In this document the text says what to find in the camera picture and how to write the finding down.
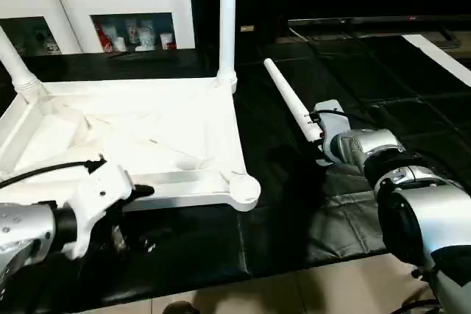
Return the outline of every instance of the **black cable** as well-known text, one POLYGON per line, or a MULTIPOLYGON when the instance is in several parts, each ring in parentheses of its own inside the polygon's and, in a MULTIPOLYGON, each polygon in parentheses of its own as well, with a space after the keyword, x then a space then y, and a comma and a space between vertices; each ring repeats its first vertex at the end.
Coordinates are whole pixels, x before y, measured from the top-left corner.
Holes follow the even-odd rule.
POLYGON ((401 308, 395 310, 391 314, 406 314, 411 309, 429 307, 431 305, 440 305, 440 302, 437 299, 424 299, 422 301, 415 301, 414 303, 403 305, 401 308))
POLYGON ((153 193, 155 193, 155 189, 150 185, 134 184, 134 189, 132 190, 130 197, 126 199, 126 203, 129 204, 131 201, 138 198, 151 196, 153 193))
POLYGON ((64 168, 70 168, 70 167, 77 167, 77 166, 84 166, 88 169, 89 173, 91 173, 91 169, 95 170, 96 166, 98 164, 103 164, 106 161, 100 160, 100 161, 80 161, 80 162, 67 162, 67 163, 61 163, 59 165, 48 165, 47 167, 42 167, 35 169, 34 171, 29 171, 23 174, 19 174, 18 176, 14 176, 10 179, 4 180, 3 182, 0 182, 0 189, 7 187, 8 185, 11 185, 16 182, 20 182, 21 180, 31 178, 32 176, 37 176, 39 174, 44 174, 47 172, 51 171, 56 171, 58 169, 64 169, 64 168))
POLYGON ((341 115, 342 117, 355 119, 356 121, 360 121, 362 123, 369 124, 369 125, 371 125, 375 128, 379 128, 379 126, 374 121, 372 121, 368 118, 364 118, 364 117, 361 117, 359 115, 352 114, 352 113, 341 112, 339 110, 316 110, 315 112, 309 113, 309 116, 311 118, 316 119, 316 118, 319 117, 319 114, 322 114, 322 113, 330 113, 330 114, 335 114, 335 115, 341 115))

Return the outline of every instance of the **wire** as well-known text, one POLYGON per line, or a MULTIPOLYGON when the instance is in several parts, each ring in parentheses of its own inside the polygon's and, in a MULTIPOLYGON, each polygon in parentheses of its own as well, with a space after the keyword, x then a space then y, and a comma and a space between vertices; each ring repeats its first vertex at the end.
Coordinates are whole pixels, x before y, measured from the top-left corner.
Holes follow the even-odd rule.
POLYGON ((51 171, 56 171, 58 169, 70 168, 70 167, 77 167, 77 166, 87 166, 89 163, 93 163, 95 161, 81 161, 81 162, 69 162, 69 163, 61 163, 59 165, 49 165, 47 167, 42 167, 39 169, 35 169, 34 171, 29 171, 23 174, 19 174, 18 176, 14 176, 10 179, 4 180, 0 182, 0 189, 7 187, 16 182, 20 182, 21 180, 31 178, 32 176, 37 176, 39 174, 44 174, 51 171))
POLYGON ((294 31, 291 27, 288 27, 288 29, 297 37, 301 38, 302 40, 304 40, 305 42, 308 42, 309 43, 309 40, 304 37, 303 35, 300 35, 299 33, 297 33, 296 31, 294 31))
POLYGON ((401 308, 395 310, 391 314, 406 314, 411 309, 429 307, 431 305, 440 305, 440 302, 437 299, 424 299, 422 301, 415 301, 414 303, 403 305, 401 308))
POLYGON ((330 113, 330 114, 335 114, 335 115, 341 115, 342 117, 355 119, 355 120, 360 121, 362 123, 369 124, 369 125, 374 126, 375 128, 378 128, 378 125, 374 121, 369 120, 368 118, 363 118, 359 115, 355 115, 355 114, 352 114, 352 113, 341 112, 339 110, 316 110, 315 112, 309 113, 309 116, 310 117, 319 117, 319 114, 322 114, 322 113, 330 113))

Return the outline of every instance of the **glass cabinet door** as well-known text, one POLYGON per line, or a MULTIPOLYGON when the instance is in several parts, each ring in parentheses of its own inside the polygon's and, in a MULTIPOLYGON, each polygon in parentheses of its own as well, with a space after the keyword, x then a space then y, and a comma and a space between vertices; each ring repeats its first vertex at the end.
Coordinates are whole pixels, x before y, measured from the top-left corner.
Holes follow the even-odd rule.
POLYGON ((0 26, 22 57, 62 54, 42 17, 3 18, 0 19, 0 26))
POLYGON ((60 0, 0 0, 0 26, 22 56, 82 53, 60 0))
POLYGON ((103 51, 176 49, 171 13, 92 15, 103 51))
POLYGON ((191 0, 60 0, 85 53, 194 48, 191 0))

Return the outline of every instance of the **white cabinet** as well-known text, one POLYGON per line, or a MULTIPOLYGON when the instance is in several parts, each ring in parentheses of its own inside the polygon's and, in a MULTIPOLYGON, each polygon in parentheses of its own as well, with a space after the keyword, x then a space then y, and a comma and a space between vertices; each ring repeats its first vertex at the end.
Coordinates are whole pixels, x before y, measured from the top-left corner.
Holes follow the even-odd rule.
MULTIPOLYGON (((85 53, 103 51, 94 23, 99 22, 103 25, 103 22, 107 22, 106 18, 113 24, 112 26, 121 28, 119 35, 124 37, 127 36, 124 25, 127 18, 137 19, 138 26, 139 20, 146 18, 147 21, 154 23, 154 27, 163 26, 167 28, 164 32, 173 33, 177 49, 194 48, 191 0, 61 0, 61 2, 85 53), (155 15, 158 14, 167 16, 156 18, 155 15)), ((157 43, 160 41, 159 32, 155 29, 157 43)))
POLYGON ((19 52, 23 43, 34 47, 26 55, 50 54, 43 47, 52 38, 61 54, 101 52, 94 23, 115 27, 127 49, 135 50, 138 45, 130 43, 124 25, 129 19, 137 30, 151 27, 155 48, 160 47, 159 34, 169 32, 173 48, 194 48, 191 0, 0 0, 0 26, 19 52))
POLYGON ((82 52, 59 0, 0 0, 0 26, 21 54, 51 54, 48 41, 55 54, 82 52))

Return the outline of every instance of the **white plastic leg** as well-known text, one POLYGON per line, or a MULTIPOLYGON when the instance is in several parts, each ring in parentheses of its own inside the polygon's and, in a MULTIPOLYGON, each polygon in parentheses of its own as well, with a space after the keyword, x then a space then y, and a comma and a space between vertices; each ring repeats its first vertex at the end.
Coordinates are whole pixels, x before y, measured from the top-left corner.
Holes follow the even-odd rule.
POLYGON ((219 71, 218 80, 231 84, 236 91, 237 76, 234 70, 236 37, 236 0, 220 0, 219 6, 219 71))
POLYGON ((20 93, 29 103, 38 99, 40 92, 43 90, 41 81, 24 65, 23 60, 1 26, 0 60, 12 77, 15 91, 20 93))

